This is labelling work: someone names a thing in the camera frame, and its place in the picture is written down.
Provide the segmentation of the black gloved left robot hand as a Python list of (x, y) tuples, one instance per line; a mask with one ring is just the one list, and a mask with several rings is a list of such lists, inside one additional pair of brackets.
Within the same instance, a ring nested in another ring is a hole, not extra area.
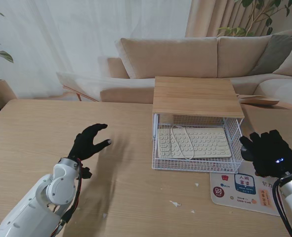
[(106, 139), (98, 144), (93, 143), (94, 137), (98, 132), (107, 127), (107, 124), (96, 123), (87, 127), (82, 133), (79, 133), (67, 158), (83, 161), (109, 146), (112, 143), (111, 139)]

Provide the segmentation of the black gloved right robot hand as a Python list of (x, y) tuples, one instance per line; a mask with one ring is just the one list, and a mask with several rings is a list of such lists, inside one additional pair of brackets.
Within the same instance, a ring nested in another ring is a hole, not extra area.
[(277, 130), (253, 132), (239, 140), (243, 159), (252, 162), (258, 176), (281, 178), (292, 173), (292, 149)]

